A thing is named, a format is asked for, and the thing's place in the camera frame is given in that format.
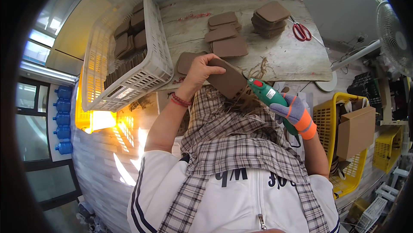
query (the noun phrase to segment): label sticker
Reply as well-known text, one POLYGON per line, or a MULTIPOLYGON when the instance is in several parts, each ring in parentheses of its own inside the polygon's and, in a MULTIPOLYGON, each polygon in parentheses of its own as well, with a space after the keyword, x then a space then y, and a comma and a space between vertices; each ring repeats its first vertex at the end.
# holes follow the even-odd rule
POLYGON ((276 92, 273 89, 270 89, 270 91, 267 92, 267 94, 265 96, 267 96, 267 98, 269 98, 269 99, 272 99, 275 94, 276 94, 276 92))

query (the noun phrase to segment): red scissors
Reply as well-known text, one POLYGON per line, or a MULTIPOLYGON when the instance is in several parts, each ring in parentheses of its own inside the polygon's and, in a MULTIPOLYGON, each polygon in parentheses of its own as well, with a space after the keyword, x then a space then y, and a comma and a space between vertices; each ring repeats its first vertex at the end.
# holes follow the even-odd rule
POLYGON ((313 36, 311 35, 310 31, 304 25, 296 22, 292 15, 290 15, 290 17, 292 19, 292 22, 294 23, 294 25, 292 26, 292 32, 294 33, 294 36, 297 38, 297 40, 311 40, 313 36))

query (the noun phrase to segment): zipper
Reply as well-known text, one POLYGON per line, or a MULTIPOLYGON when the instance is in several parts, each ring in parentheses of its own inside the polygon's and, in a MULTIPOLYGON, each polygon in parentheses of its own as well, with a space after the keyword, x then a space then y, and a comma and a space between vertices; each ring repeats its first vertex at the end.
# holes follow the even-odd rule
POLYGON ((264 216, 261 214, 261 191, 259 189, 259 185, 261 183, 261 177, 259 174, 259 169, 255 169, 255 198, 256 198, 256 203, 258 207, 258 220, 259 223, 261 224, 261 230, 266 230, 267 227, 264 224, 264 216))
POLYGON ((258 214, 258 219, 259 219, 259 223, 261 224, 261 230, 266 230, 267 227, 264 224, 264 217, 262 216, 262 214, 258 214))

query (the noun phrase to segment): red button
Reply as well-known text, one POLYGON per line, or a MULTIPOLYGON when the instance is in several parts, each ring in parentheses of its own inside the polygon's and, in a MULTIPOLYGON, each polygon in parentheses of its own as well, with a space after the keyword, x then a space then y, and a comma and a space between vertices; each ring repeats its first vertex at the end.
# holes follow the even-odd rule
POLYGON ((255 84, 256 86, 258 86, 258 87, 262 87, 262 82, 260 82, 260 81, 258 81, 258 80, 255 80, 255 81, 254 81, 254 84, 255 84))

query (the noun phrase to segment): black plastic crate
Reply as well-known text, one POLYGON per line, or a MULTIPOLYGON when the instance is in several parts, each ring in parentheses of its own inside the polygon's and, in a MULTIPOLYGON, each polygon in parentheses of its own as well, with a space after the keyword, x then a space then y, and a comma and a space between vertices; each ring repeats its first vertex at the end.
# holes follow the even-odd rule
POLYGON ((382 108, 378 81, 372 77, 371 72, 356 76, 353 83, 347 88, 347 93, 367 97, 370 106, 382 108))

